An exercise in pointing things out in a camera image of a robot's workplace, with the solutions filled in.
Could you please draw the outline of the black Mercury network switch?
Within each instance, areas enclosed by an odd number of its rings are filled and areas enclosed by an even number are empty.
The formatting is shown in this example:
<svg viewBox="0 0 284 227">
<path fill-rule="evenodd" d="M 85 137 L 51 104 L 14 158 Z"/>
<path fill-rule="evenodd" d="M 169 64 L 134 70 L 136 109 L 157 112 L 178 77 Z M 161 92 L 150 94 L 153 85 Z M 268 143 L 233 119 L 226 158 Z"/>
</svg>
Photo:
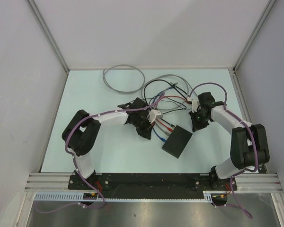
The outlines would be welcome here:
<svg viewBox="0 0 284 227">
<path fill-rule="evenodd" d="M 192 132 L 176 126 L 161 149 L 179 159 L 192 135 Z"/>
</svg>

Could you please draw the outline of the black ethernet cable teal plug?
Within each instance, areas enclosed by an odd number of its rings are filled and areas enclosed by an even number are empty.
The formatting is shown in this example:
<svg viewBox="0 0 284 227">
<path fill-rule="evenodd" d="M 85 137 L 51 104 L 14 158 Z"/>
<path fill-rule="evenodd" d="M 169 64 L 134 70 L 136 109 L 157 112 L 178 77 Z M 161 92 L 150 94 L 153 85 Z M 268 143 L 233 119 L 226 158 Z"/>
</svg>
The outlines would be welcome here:
<svg viewBox="0 0 284 227">
<path fill-rule="evenodd" d="M 172 83 L 172 86 L 160 91 L 156 96 L 149 100 L 149 104 L 152 104 L 158 100 L 161 93 L 165 93 L 164 97 L 157 104 L 157 108 L 163 114 L 170 114 L 177 111 L 188 110 L 188 105 L 191 104 L 187 99 L 187 92 L 178 86 L 178 83 Z"/>
</svg>

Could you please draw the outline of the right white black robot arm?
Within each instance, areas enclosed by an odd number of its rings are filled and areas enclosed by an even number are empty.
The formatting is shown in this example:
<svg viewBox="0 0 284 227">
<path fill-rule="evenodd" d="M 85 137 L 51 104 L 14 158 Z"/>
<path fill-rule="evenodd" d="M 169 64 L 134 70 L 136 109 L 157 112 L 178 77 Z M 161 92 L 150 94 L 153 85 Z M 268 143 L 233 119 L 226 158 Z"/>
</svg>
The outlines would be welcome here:
<svg viewBox="0 0 284 227">
<path fill-rule="evenodd" d="M 219 123 L 230 135 L 230 157 L 209 173 L 209 185 L 221 189 L 232 176 L 245 171 L 255 172 L 270 160 L 266 129 L 262 124 L 247 122 L 216 102 L 210 92 L 200 94 L 191 101 L 192 131 L 196 132 L 209 126 L 210 122 Z"/>
</svg>

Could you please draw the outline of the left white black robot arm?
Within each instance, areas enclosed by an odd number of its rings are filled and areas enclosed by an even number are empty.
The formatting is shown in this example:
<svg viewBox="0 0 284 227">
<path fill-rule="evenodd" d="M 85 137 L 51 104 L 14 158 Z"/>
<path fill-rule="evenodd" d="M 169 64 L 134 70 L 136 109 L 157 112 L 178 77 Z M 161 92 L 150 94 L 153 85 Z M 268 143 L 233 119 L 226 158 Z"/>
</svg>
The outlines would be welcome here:
<svg viewBox="0 0 284 227">
<path fill-rule="evenodd" d="M 79 184 L 85 189 L 94 186 L 95 169 L 90 151 L 101 128 L 130 124 L 136 128 L 139 136 L 150 140 L 151 130 L 158 115 L 160 112 L 152 109 L 140 98 L 118 105 L 115 110 L 95 115 L 90 115 L 85 110 L 77 111 L 63 131 L 62 139 L 65 142 L 65 151 L 72 155 L 75 171 L 80 175 Z"/>
</svg>

